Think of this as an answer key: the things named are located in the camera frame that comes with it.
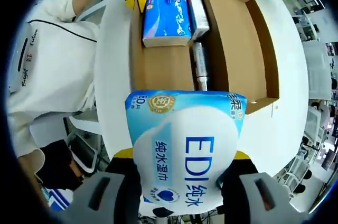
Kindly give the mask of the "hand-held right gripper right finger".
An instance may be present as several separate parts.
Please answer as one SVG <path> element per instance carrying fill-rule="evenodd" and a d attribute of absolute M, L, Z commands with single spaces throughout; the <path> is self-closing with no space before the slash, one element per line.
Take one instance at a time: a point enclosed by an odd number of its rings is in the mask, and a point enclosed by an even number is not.
<path fill-rule="evenodd" d="M 250 157 L 238 151 L 217 180 L 223 197 L 225 223 L 293 223 L 287 191 Z"/>

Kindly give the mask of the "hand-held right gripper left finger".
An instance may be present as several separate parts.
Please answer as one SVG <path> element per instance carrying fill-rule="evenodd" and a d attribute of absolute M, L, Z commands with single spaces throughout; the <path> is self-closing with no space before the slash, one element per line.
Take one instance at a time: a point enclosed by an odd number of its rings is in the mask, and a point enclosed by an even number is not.
<path fill-rule="evenodd" d="M 138 223 L 140 195 L 134 161 L 114 157 L 74 191 L 71 223 Z"/>

